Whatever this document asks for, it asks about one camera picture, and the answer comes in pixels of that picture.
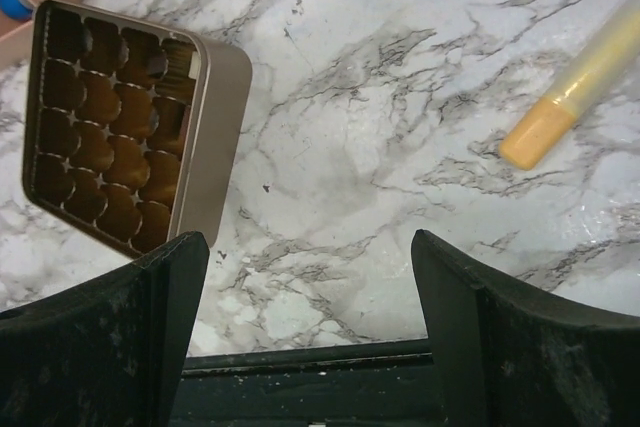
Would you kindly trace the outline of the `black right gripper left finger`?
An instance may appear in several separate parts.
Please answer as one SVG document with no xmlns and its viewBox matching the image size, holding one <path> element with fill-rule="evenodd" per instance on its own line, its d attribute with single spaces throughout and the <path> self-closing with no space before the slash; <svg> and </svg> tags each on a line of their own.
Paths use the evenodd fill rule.
<svg viewBox="0 0 640 427">
<path fill-rule="evenodd" d="M 168 425 L 208 259 L 188 232 L 2 312 L 2 425 Z"/>
</svg>

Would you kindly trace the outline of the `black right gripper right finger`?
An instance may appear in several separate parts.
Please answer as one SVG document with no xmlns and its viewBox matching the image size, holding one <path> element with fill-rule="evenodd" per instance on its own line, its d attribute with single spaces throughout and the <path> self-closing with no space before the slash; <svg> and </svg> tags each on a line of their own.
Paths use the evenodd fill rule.
<svg viewBox="0 0 640 427">
<path fill-rule="evenodd" d="M 546 292 L 426 230 L 411 259 L 449 425 L 638 425 L 638 317 Z"/>
</svg>

